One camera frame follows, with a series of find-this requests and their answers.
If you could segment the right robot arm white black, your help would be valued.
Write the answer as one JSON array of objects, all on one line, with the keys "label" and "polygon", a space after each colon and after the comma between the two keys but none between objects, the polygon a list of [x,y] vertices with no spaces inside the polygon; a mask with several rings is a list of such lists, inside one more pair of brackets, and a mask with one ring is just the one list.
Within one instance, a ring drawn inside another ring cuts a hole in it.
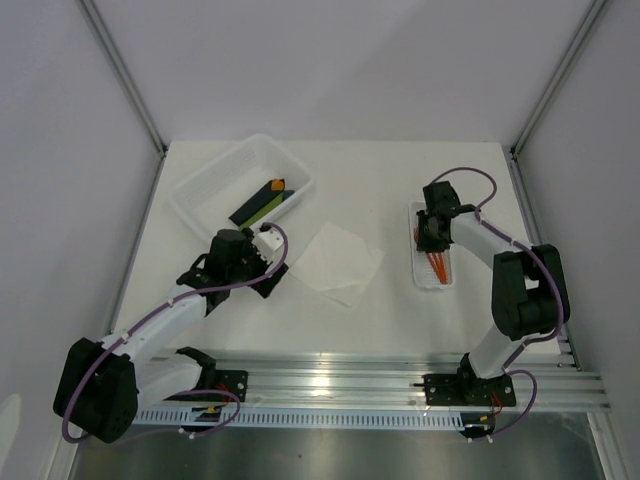
[{"label": "right robot arm white black", "polygon": [[425,206],[416,214],[416,249],[442,267],[450,247],[464,248],[492,272],[493,324],[483,340],[463,355],[453,374],[428,374],[430,405],[486,406],[497,396],[515,403],[508,367],[534,343],[554,339],[568,321],[570,306],[559,251],[531,245],[488,221],[480,209],[461,203],[447,181],[423,189]]}]

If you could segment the orange plastic knife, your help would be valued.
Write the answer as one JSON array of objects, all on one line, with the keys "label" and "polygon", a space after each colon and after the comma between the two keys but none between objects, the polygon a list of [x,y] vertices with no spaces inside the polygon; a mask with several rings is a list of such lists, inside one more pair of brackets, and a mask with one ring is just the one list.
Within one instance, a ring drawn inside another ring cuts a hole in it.
[{"label": "orange plastic knife", "polygon": [[441,252],[428,253],[427,258],[439,282],[442,285],[446,285],[448,283],[448,275],[443,254]]}]

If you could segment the orange plastic spoon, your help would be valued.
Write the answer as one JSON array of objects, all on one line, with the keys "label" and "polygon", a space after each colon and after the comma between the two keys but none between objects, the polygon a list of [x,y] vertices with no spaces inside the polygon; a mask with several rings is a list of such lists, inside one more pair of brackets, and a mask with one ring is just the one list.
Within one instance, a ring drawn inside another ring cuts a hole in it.
[{"label": "orange plastic spoon", "polygon": [[450,269],[450,265],[449,265],[449,252],[445,251],[442,253],[438,253],[436,255],[437,260],[439,261],[440,264],[440,277],[441,280],[440,282],[443,285],[449,285],[451,283],[452,280],[452,274],[451,274],[451,269]]}]

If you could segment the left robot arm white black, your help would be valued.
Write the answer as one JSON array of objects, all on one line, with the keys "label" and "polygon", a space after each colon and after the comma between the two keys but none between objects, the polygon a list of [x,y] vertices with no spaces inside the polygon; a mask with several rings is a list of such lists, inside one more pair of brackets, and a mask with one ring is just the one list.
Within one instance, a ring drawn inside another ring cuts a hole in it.
[{"label": "left robot arm white black", "polygon": [[138,412],[164,400],[241,405],[223,384],[214,358],[192,347],[155,360],[164,347],[201,324],[232,291],[250,288],[268,298],[287,273],[289,239],[270,222],[258,231],[222,229],[176,281],[166,300],[133,326],[100,340],[81,338],[69,349],[53,402],[69,444],[90,437],[119,440]]}]

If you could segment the white paper napkin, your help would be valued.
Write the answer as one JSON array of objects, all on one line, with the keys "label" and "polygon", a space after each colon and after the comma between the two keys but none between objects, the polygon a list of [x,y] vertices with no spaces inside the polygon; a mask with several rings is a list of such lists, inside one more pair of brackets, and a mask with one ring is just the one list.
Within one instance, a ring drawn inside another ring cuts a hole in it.
[{"label": "white paper napkin", "polygon": [[312,290],[346,307],[366,290],[384,252],[362,237],[326,222],[291,268],[291,274]]}]

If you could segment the orange plastic fork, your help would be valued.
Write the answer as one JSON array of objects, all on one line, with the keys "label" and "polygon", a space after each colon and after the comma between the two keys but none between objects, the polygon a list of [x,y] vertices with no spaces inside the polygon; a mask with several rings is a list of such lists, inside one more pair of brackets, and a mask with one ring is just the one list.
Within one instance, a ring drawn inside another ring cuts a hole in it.
[{"label": "orange plastic fork", "polygon": [[[414,236],[415,243],[418,244],[419,229],[417,227],[414,228],[413,236]],[[426,258],[426,261],[428,262],[433,275],[437,278],[437,280],[440,280],[437,262],[432,258],[431,254],[428,252],[423,252],[423,256]]]}]

